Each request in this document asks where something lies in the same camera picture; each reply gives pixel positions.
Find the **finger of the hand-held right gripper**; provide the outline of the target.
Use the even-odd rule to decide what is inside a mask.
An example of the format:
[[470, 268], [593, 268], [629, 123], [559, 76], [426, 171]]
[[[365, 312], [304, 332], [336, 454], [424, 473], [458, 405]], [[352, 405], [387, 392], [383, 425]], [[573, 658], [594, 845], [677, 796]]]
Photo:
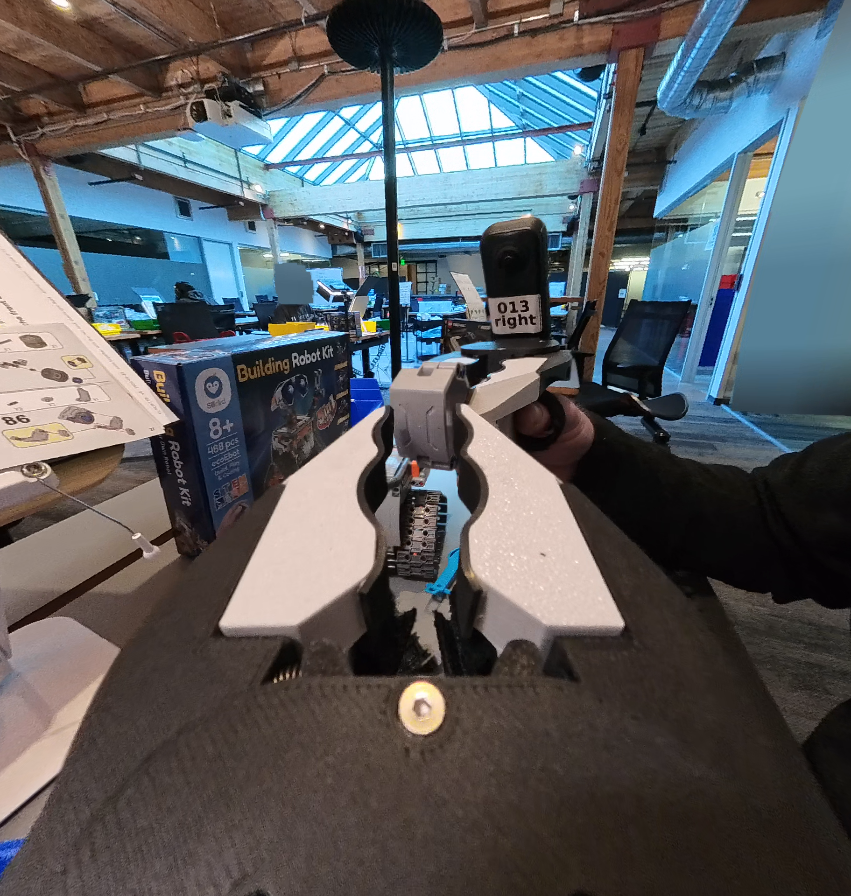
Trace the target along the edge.
[[515, 415], [537, 402], [540, 385], [539, 375], [491, 375], [474, 388], [467, 406], [498, 431], [515, 438]]
[[571, 366], [571, 356], [511, 357], [501, 364], [499, 377], [535, 376], [542, 382], [567, 382]]

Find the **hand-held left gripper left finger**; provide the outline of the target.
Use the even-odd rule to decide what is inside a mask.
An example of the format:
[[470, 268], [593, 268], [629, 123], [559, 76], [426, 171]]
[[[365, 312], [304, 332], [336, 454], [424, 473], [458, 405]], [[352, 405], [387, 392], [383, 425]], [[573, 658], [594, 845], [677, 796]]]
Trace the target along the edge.
[[219, 621], [225, 636], [359, 639], [385, 566], [393, 412], [375, 409], [286, 481]]

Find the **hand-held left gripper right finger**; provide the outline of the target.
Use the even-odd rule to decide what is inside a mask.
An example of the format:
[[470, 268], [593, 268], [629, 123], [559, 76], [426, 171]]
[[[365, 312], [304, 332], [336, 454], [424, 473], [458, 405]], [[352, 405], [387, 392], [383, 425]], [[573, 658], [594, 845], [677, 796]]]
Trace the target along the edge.
[[480, 593], [474, 625], [491, 643], [620, 636], [624, 620], [562, 484], [467, 405], [461, 450], [479, 497], [461, 546]]

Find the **grey panel piece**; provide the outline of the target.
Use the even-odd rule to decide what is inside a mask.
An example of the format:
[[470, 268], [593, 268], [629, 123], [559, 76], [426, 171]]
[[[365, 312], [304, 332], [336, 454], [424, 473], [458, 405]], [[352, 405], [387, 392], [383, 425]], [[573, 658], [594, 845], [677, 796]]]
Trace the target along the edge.
[[398, 455], [429, 469], [453, 469], [456, 411], [471, 391], [461, 357], [402, 368], [389, 389]]

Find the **person's right hand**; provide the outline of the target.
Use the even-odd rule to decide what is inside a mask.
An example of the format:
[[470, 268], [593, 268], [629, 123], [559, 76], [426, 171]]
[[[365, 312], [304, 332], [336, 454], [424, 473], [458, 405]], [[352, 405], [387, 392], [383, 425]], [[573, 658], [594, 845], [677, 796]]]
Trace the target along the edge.
[[[565, 414], [565, 424], [553, 444], [542, 450], [526, 447], [525, 451], [559, 480], [572, 483], [578, 463], [589, 452], [595, 439], [595, 428], [588, 415], [566, 395], [556, 400]], [[541, 440], [554, 432], [551, 410], [535, 401], [513, 416], [517, 441]]]

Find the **toy car box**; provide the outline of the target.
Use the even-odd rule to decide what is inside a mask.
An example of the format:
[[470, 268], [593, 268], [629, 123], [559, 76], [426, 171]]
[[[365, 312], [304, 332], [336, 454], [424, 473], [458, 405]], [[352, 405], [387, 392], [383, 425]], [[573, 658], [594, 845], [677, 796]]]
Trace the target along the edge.
[[464, 345], [493, 342], [492, 328], [487, 321], [446, 317], [442, 321], [442, 355], [459, 352]]

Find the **cyan brick separator tool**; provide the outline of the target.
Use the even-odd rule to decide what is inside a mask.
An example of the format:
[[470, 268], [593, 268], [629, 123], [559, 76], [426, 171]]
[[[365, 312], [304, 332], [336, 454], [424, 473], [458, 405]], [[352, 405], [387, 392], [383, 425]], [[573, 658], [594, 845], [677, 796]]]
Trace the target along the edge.
[[424, 586], [430, 597], [438, 602], [448, 598], [454, 588], [459, 570], [459, 549], [453, 549], [447, 558], [447, 564], [433, 582]]

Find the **black office chair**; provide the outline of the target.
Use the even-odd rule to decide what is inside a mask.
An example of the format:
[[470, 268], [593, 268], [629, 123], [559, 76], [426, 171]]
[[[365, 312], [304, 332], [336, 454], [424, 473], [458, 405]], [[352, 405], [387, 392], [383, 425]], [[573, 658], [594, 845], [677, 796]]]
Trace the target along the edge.
[[663, 375], [689, 309], [688, 300], [640, 300], [627, 307], [604, 355], [596, 413], [639, 418], [653, 442], [668, 445], [661, 423], [681, 420], [689, 402], [680, 392], [664, 393]]

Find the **toy tracked robot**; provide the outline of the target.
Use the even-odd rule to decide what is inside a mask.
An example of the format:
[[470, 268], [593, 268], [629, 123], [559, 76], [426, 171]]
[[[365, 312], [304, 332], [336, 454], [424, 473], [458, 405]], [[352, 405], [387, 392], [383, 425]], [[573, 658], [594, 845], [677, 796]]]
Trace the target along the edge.
[[386, 532], [387, 568], [400, 578], [436, 581], [446, 537], [448, 500], [424, 486], [415, 462], [392, 456], [378, 518]]

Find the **black pole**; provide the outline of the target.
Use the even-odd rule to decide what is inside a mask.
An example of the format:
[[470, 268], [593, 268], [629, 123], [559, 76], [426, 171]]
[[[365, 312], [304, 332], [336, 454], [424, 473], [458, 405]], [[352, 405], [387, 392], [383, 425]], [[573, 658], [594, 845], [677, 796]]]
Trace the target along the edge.
[[386, 55], [383, 55], [380, 60], [380, 79], [387, 244], [387, 302], [390, 323], [389, 346], [391, 378], [395, 379], [402, 367], [397, 218], [396, 103], [394, 66], [389, 56]]

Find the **blue storage bin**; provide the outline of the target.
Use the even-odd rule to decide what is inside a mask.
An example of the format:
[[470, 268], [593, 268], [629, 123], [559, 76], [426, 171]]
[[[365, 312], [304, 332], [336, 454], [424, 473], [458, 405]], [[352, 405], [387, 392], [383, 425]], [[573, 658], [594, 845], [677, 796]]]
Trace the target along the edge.
[[384, 397], [379, 381], [374, 377], [353, 377], [350, 387], [350, 426], [359, 422], [377, 409], [384, 407]]

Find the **blue robot kit box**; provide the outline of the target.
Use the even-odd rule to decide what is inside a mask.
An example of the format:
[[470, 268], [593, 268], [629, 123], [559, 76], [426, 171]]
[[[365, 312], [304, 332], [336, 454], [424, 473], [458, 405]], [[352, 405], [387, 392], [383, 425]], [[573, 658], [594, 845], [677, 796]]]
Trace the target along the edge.
[[187, 557], [350, 426], [344, 333], [223, 338], [131, 364], [177, 417], [151, 444], [175, 546]]

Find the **black disc on pole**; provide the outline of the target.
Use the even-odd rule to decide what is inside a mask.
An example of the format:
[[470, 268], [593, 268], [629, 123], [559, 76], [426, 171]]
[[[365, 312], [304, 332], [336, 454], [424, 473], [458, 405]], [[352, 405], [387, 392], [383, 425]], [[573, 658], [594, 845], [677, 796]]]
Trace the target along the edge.
[[330, 46], [359, 71], [424, 68], [442, 51], [441, 18], [423, 1], [342, 1], [327, 18]]

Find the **book stand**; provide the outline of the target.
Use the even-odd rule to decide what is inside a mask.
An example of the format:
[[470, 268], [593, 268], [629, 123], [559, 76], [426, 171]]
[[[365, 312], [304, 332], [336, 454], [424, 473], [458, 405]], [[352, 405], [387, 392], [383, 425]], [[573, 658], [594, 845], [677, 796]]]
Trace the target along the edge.
[[[120, 464], [122, 444], [0, 472], [0, 529], [83, 497]], [[0, 550], [0, 830], [37, 810], [89, 703], [176, 559], [156, 481]]]

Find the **white ceiling projector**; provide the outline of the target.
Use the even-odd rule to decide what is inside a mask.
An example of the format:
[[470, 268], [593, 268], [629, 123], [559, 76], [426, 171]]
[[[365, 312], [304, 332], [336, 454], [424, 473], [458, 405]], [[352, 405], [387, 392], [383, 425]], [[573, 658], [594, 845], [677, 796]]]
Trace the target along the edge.
[[272, 137], [268, 122], [237, 100], [197, 98], [189, 104], [187, 113], [194, 133], [234, 150], [261, 147]]

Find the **white instruction booklet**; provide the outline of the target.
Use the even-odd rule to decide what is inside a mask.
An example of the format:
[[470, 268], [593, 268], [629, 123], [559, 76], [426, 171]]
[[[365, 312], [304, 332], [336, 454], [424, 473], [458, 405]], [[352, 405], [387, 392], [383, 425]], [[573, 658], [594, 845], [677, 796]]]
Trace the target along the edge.
[[0, 471], [150, 438], [176, 419], [0, 231]]

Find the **silver air duct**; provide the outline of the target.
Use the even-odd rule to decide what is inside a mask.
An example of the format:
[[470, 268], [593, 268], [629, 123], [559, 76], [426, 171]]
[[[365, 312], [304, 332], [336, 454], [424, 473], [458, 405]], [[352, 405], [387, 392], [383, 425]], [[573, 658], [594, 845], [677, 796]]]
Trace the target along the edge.
[[670, 118], [712, 118], [755, 101], [794, 106], [811, 89], [843, 3], [703, 2], [658, 86]]

